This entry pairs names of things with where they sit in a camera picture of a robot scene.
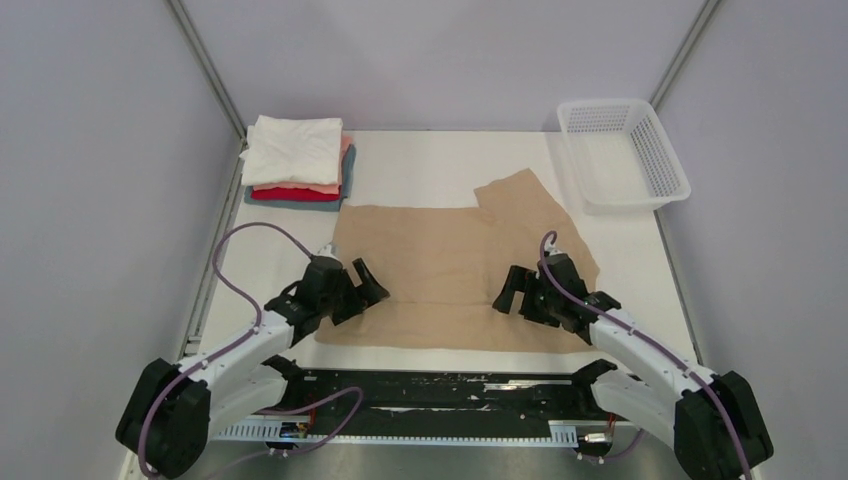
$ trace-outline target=scratched black surface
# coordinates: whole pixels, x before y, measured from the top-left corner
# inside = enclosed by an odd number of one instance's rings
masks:
[[[485,388],[486,384],[508,384],[510,380],[571,380],[569,375],[317,369],[305,373],[304,378],[290,382],[279,407],[300,407],[358,386],[365,392],[365,399],[345,427],[346,435],[538,438],[550,435],[549,420],[607,418],[588,386],[541,384],[508,391]],[[310,433],[331,432],[355,400],[351,394],[320,407]]]

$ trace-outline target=laundry basket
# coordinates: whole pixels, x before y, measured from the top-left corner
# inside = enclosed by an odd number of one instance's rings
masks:
[[[686,174],[648,102],[566,102],[557,115],[586,213],[650,211],[689,197]]]

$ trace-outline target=tan cloth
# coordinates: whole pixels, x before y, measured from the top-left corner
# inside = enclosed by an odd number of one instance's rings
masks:
[[[321,343],[405,348],[571,353],[576,335],[491,307],[510,265],[535,269],[549,230],[590,291],[599,269],[567,213],[530,170],[474,191],[479,208],[342,207],[333,242],[348,264],[362,257],[391,297],[338,327],[325,319]]]

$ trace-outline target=blue folded cloth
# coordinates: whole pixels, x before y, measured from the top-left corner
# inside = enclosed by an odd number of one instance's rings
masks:
[[[332,202],[292,202],[289,200],[254,200],[250,198],[253,187],[244,189],[244,203],[248,205],[262,205],[274,208],[290,208],[292,210],[314,210],[316,212],[338,212],[342,209],[342,202],[350,196],[353,188],[353,163],[356,161],[356,146],[351,145],[342,158],[342,189],[338,200]]]

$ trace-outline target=tabletop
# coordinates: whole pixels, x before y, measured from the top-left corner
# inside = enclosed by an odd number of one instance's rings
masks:
[[[559,133],[353,131],[357,148],[351,205],[475,207],[474,189],[530,168],[568,214],[600,267],[597,288],[619,300],[652,334],[695,359],[689,329],[652,212],[591,216],[573,183]],[[235,225],[264,221],[285,228],[310,250],[331,241],[337,213],[241,203]],[[268,228],[235,234],[222,271],[260,304],[300,279],[308,259]],[[200,351],[214,348],[253,321],[253,309],[223,284],[215,286]],[[354,347],[312,336],[285,354],[303,367],[569,373],[602,352],[571,354]]]

